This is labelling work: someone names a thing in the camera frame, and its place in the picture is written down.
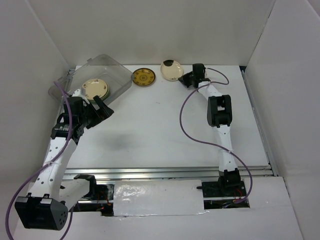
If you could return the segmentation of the cream plate with black patch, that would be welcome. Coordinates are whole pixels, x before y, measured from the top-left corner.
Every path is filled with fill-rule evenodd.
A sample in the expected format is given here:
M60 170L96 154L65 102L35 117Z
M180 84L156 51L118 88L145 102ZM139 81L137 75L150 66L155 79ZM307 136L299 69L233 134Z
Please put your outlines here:
M171 82L177 81L184 74L181 64L173 59L163 61L160 65L160 72L165 80Z

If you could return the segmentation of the cream plate with brown motifs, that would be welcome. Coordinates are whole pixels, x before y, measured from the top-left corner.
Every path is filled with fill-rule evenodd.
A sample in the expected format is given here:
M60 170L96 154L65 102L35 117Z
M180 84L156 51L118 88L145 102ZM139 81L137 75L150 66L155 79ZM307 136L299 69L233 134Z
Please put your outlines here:
M99 78L87 80L81 88L85 89L85 96L89 101L93 101L94 96L104 95L107 92L110 92L109 85Z

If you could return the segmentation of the yellow patterned plate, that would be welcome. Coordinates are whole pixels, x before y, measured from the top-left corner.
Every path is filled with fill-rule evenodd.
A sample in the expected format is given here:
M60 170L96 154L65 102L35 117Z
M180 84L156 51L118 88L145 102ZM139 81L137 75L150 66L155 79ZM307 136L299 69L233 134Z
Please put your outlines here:
M131 78L137 86L148 87L155 82L156 74L149 68L138 68L133 72Z

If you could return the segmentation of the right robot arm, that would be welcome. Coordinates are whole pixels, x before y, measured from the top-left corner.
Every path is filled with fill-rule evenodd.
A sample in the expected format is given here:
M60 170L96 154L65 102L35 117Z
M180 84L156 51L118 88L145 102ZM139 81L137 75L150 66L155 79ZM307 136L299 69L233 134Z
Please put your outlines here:
M231 123L233 120L231 96L217 90L206 77L206 67L202 63L192 65L192 71L178 79L187 88L193 87L207 100L207 123L212 127L220 148L218 153L218 191L229 196L241 185L241 176L232 153Z

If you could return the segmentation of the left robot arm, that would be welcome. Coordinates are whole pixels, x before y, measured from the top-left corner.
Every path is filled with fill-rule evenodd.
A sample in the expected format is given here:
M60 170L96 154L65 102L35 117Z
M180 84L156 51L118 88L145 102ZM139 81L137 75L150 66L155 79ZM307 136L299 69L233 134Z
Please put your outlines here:
M44 169L37 174L27 195L17 197L14 203L26 229L60 231L78 200L97 197L99 187L94 175L77 174L71 182L63 183L67 165L84 131L114 113L99 96L94 96L93 100L97 107L81 96L67 97L64 102L64 111L51 130Z

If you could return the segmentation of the clear plastic bin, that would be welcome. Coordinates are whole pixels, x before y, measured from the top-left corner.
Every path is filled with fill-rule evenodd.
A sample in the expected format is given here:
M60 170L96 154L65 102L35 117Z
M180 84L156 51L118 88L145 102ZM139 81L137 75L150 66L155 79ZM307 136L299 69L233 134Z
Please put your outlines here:
M90 79L101 79L108 84L109 96L103 102L109 105L131 87L132 72L107 54L101 54L90 58L87 63L72 70L68 75L60 77L57 82L69 95L72 95ZM85 99L85 101L91 103L95 109L99 108L94 100Z

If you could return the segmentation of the white cover panel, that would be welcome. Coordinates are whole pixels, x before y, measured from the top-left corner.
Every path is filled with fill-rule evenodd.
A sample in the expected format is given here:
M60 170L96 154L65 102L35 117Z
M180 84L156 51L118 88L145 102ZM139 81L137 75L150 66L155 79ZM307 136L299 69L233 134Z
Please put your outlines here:
M188 216L205 212L200 180L117 181L113 213L117 217Z

